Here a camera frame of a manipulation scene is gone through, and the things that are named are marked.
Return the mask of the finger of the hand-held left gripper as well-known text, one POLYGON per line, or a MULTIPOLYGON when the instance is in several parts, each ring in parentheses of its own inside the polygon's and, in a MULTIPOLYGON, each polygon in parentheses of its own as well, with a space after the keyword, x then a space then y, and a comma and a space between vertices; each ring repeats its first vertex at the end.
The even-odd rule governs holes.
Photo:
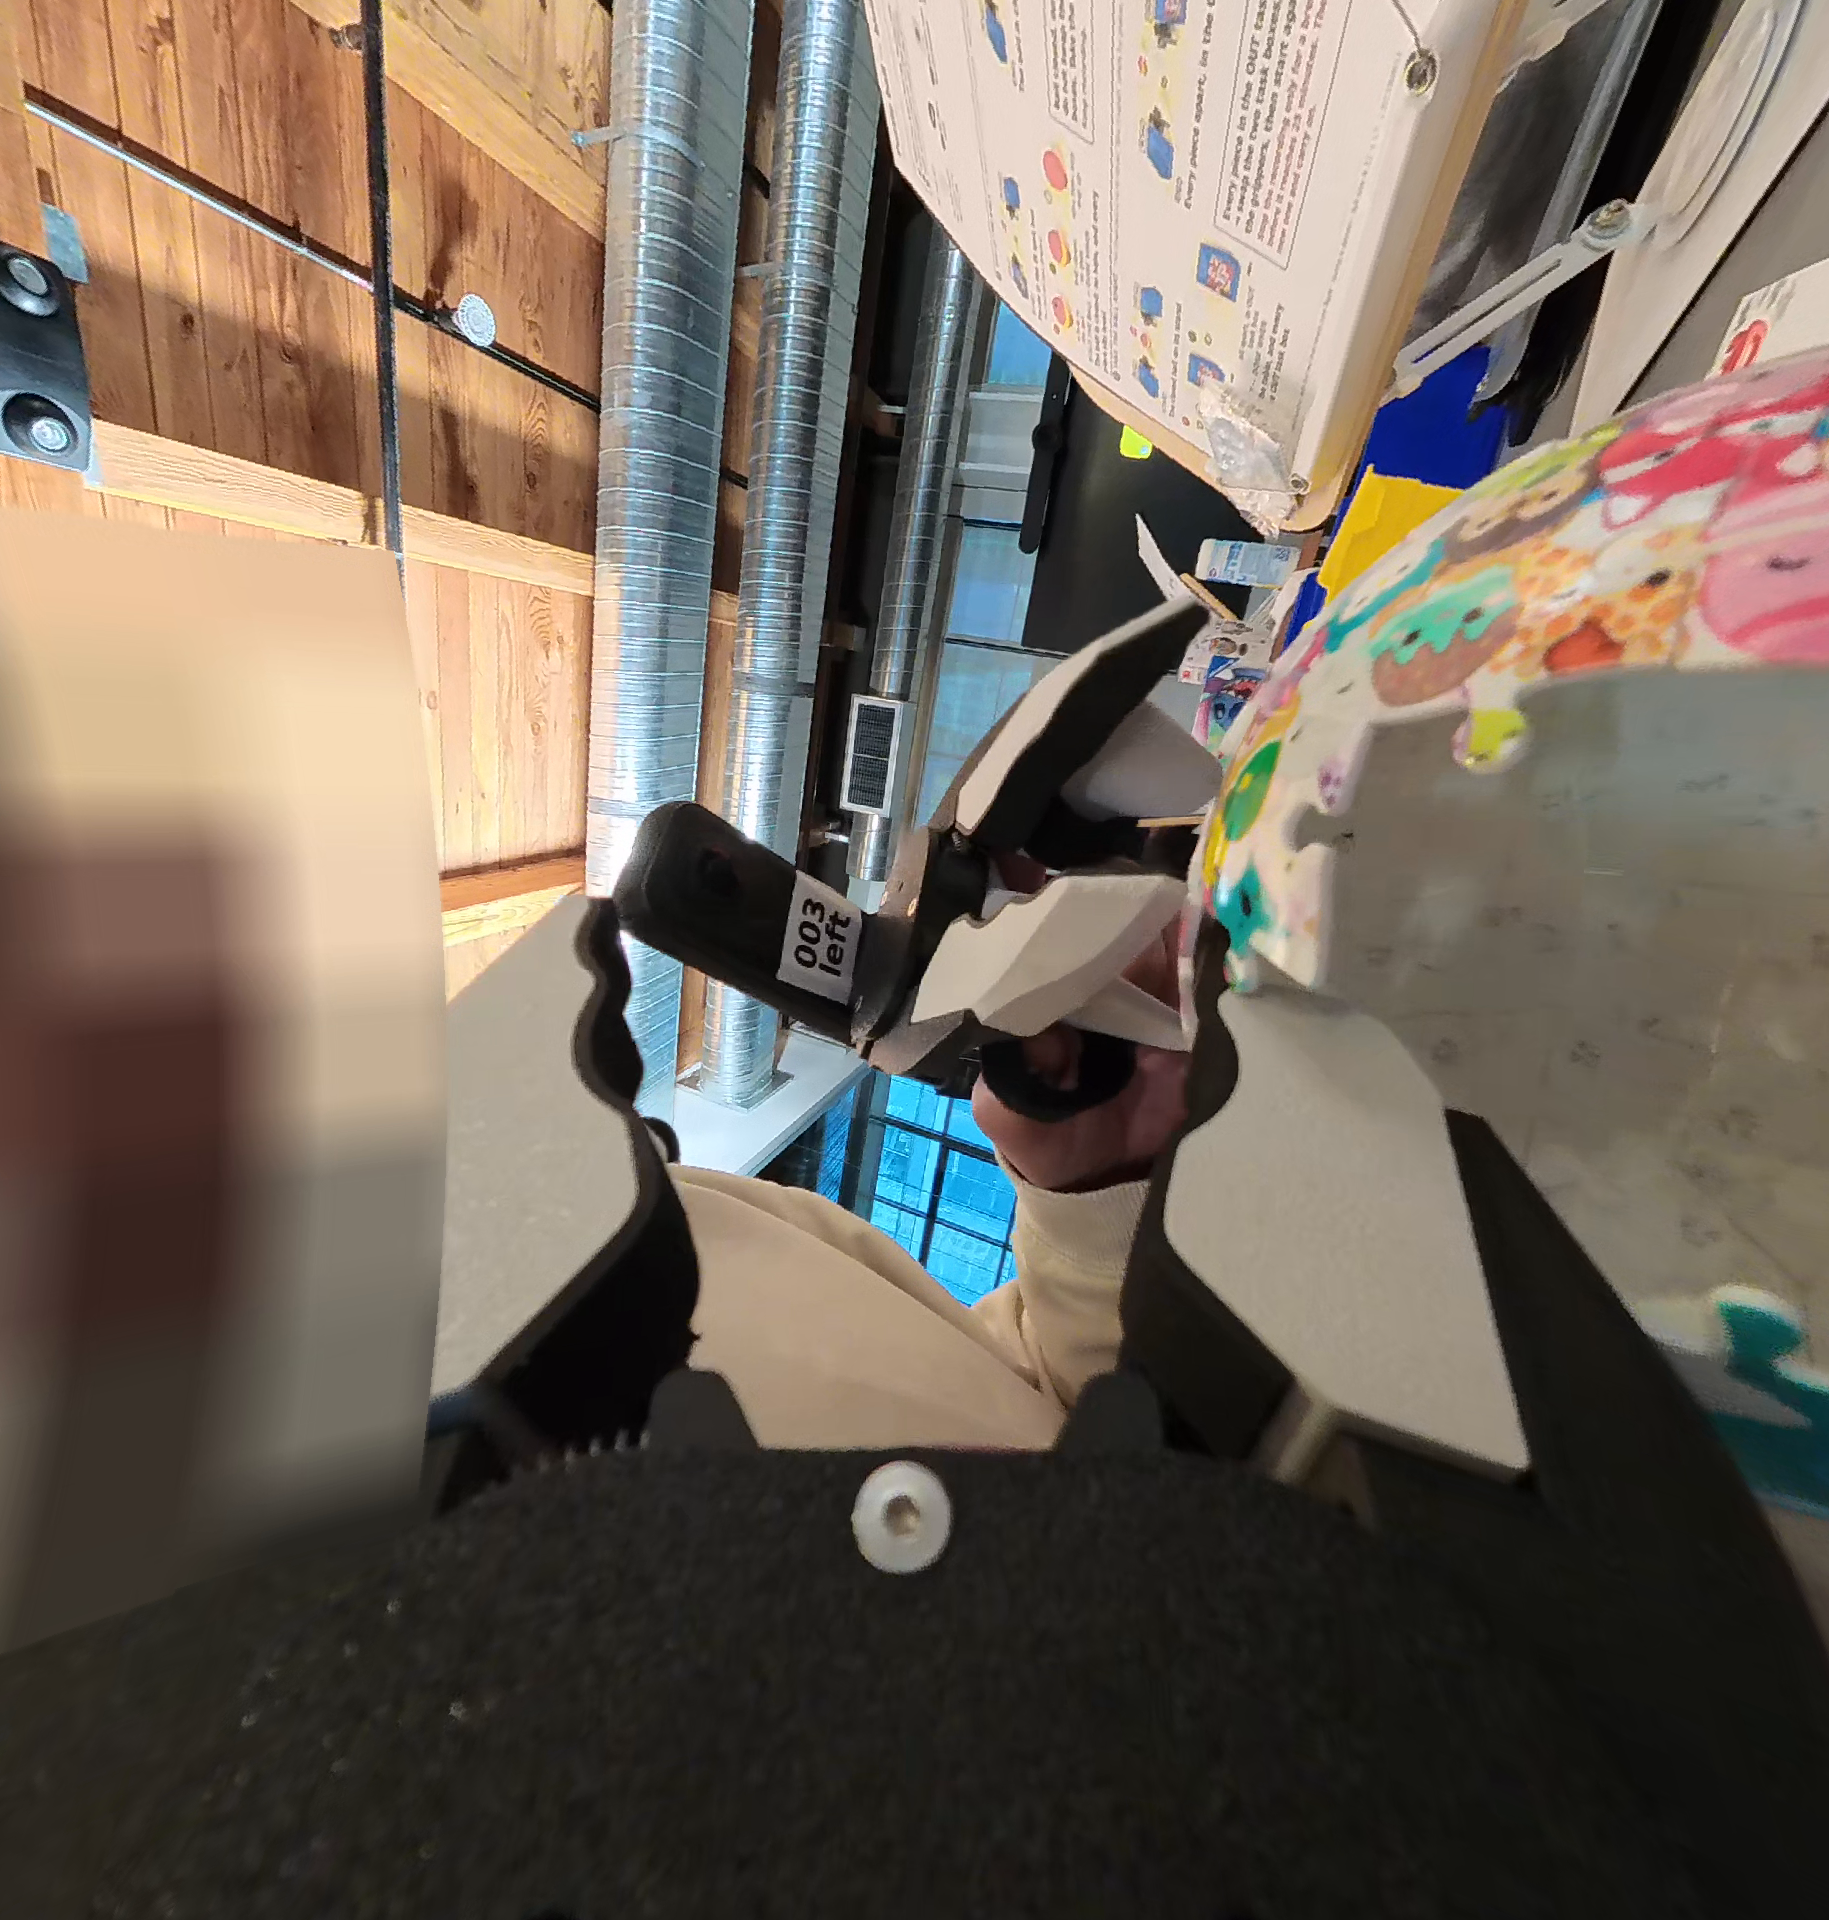
POLYGON ((987 735, 949 791, 967 846, 1138 846, 1193 830, 1214 802, 1214 754, 1152 694, 1205 629, 1172 599, 1061 658, 987 735))
POLYGON ((1188 891, 1161 873, 1072 873, 940 940, 911 1021, 964 1019, 1028 1038, 1072 1026, 1113 1038, 1183 1038, 1181 1015, 1124 970, 1178 919, 1188 891))

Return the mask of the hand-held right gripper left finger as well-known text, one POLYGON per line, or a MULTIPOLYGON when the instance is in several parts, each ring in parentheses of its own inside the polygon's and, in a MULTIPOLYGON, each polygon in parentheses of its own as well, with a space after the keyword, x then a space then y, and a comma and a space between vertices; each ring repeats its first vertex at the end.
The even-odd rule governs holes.
POLYGON ((568 897, 449 1009, 437 1393, 648 1406, 690 1355, 699 1253, 627 998, 613 907, 568 897))

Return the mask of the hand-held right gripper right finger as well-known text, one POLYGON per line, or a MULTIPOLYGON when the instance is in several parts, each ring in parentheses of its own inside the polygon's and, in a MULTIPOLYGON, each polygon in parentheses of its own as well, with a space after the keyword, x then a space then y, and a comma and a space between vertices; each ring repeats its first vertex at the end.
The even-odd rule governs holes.
POLYGON ((1345 1441, 1528 1468, 1447 1108, 1376 1019, 1223 988, 1139 1214, 1121 1360, 1218 1457, 1310 1486, 1345 1441))

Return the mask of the colourful puzzle ball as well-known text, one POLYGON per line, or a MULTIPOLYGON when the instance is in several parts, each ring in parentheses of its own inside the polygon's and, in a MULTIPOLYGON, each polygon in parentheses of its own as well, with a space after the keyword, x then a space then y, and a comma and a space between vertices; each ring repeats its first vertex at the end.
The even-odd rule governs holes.
POLYGON ((1225 735, 1194 914, 1485 1115, 1829 1517, 1829 342, 1423 501, 1225 735))

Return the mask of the person's left forearm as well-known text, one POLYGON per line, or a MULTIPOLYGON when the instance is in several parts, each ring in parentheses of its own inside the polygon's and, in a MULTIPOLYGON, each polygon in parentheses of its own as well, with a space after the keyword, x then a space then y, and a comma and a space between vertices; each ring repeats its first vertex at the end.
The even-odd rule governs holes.
POLYGON ((1022 1181, 1015 1273, 974 1305, 818 1194, 711 1167, 671 1184, 699 1271, 688 1360, 766 1450, 1047 1450, 1116 1366, 1146 1181, 1022 1181))

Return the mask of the person's left hand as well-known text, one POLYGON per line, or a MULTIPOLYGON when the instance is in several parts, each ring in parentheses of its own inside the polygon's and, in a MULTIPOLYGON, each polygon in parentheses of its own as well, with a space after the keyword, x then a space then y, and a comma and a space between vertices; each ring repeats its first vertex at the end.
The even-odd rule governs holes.
MULTIPOLYGON (((1121 970, 1121 981, 1178 1012, 1181 919, 1121 970)), ((1053 1085, 1072 1082, 1080 1065, 1082 1031, 1053 1021, 1022 1038, 1022 1057, 1053 1085)), ((1138 1046, 1131 1081, 1105 1104, 1062 1118, 1033 1118, 1009 1108, 987 1077, 974 1082, 978 1129, 1011 1170, 1011 1178, 1054 1194, 1086 1194, 1146 1178, 1183 1121, 1190 1057, 1166 1046, 1138 1046)))

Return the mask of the black panel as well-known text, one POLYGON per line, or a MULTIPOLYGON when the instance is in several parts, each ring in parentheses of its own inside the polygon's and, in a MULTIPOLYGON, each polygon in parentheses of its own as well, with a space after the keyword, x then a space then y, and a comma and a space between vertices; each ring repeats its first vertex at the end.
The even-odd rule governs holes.
POLYGON ((1193 570, 1203 539, 1262 539, 1166 451, 1121 451, 1119 418, 1053 355, 1022 497, 1018 545, 1033 553, 1022 647, 1069 656, 1172 599, 1139 556, 1142 528, 1178 572, 1193 570))

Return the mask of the glass window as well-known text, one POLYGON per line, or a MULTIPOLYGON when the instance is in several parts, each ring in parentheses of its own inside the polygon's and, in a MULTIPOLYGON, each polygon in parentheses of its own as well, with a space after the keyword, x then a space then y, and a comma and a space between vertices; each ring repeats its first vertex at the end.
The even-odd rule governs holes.
POLYGON ((1015 1275, 1015 1196, 964 1097, 869 1074, 857 1092, 839 1203, 964 1305, 1015 1275))

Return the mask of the yellow plastic bin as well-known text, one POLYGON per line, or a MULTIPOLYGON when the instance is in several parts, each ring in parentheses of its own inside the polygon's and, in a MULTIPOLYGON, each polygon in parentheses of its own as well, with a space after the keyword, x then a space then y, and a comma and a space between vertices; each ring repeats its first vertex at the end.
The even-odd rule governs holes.
POLYGON ((1459 494, 1463 487, 1429 486, 1365 466, 1317 570, 1327 601, 1349 590, 1418 527, 1455 505, 1459 494))

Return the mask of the stacked blue plastic bins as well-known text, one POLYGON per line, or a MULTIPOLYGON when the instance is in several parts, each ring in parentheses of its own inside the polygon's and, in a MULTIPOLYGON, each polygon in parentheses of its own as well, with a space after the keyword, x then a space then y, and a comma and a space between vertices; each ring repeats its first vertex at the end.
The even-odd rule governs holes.
POLYGON ((1365 435, 1360 472, 1452 494, 1485 479, 1510 440, 1507 407, 1478 399, 1491 364, 1486 345, 1469 347, 1408 396, 1386 402, 1365 435))

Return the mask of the white board stand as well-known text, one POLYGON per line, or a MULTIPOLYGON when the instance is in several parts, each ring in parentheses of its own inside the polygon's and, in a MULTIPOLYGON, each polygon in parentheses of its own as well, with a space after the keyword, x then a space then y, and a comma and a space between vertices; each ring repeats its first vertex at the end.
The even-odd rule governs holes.
POLYGON ((1447 320, 1404 345, 1391 364, 1382 399, 1408 396, 1433 373, 1448 366, 1463 349, 1495 335, 1495 331, 1550 297, 1599 257, 1643 242, 1654 223, 1659 209, 1653 203, 1608 202, 1598 206, 1558 246, 1533 253, 1513 276, 1504 276, 1477 301, 1456 307, 1447 320))

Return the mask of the black ceiling pipe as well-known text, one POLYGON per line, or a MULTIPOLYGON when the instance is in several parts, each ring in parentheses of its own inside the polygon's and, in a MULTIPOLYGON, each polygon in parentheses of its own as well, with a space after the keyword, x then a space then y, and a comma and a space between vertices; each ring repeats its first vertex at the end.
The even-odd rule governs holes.
POLYGON ((383 70, 383 4, 358 5, 358 59, 365 136, 365 209, 371 257, 369 276, 376 399, 376 509, 383 545, 393 556, 400 588, 404 588, 396 276, 392 220, 392 125, 387 79, 383 70))

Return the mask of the metal ceiling conduit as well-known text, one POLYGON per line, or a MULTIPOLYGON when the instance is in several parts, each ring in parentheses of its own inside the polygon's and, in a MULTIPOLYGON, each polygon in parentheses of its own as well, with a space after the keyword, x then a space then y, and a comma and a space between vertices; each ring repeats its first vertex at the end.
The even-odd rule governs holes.
MULTIPOLYGON (((360 261, 352 261, 347 253, 332 251, 325 242, 316 242, 301 227, 274 223, 272 217, 261 216, 235 194, 222 194, 221 188, 207 185, 179 163, 171 163, 167 156, 160 156, 152 148, 144 148, 139 143, 62 104, 61 100, 39 89, 27 89, 22 94, 22 108, 33 122, 47 128, 50 133, 62 133, 73 137, 87 152, 115 159, 126 174, 160 185, 175 194, 181 202, 201 206, 204 212, 221 216, 235 229, 243 229, 258 238, 261 242, 270 242, 277 251, 302 258, 352 286, 371 286, 371 274, 360 261)), ((591 417, 599 414, 599 399, 584 384, 550 373, 531 355, 503 345, 496 331, 496 311, 484 297, 463 294, 454 304, 440 304, 411 294, 404 286, 396 283, 392 289, 392 304, 400 316, 407 316, 425 329, 442 333, 445 340, 460 342, 476 355, 493 360, 496 366, 518 373, 542 392, 561 396, 591 417)))

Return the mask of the paper with red print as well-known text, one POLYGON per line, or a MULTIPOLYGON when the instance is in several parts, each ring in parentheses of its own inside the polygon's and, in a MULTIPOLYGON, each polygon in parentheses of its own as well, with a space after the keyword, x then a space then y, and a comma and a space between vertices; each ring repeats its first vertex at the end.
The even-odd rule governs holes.
POLYGON ((1737 304, 1708 373, 1737 375, 1820 347, 1829 347, 1829 283, 1784 276, 1737 304))

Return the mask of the white round disc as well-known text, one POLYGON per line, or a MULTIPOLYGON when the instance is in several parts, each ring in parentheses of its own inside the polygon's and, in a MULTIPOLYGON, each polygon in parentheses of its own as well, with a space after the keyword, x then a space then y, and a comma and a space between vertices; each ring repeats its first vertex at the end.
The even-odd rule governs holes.
POLYGON ((1773 137, 1765 125, 1781 89, 1806 4, 1744 4, 1711 42, 1700 79, 1638 194, 1653 216, 1650 249, 1737 238, 1765 198, 1773 137))

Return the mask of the thin silver ventilation duct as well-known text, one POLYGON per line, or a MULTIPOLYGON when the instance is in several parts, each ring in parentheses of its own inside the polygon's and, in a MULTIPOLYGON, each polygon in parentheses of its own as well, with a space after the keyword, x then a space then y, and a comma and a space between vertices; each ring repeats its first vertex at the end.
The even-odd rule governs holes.
POLYGON ((865 694, 905 702, 900 773, 889 815, 850 813, 845 858, 850 886, 885 881, 891 862, 915 728, 911 702, 922 678, 922 651, 933 629, 933 592, 944 556, 952 468, 967 429, 967 381, 984 297, 987 283, 974 264, 944 229, 937 229, 922 278, 918 360, 900 424, 885 588, 865 683, 865 694))

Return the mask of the black ceiling bracket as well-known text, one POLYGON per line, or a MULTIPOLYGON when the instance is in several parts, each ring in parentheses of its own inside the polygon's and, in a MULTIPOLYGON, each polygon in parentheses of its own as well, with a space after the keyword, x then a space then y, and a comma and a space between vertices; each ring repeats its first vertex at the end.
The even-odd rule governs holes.
POLYGON ((0 454, 91 468, 91 384, 72 280, 0 239, 0 454))

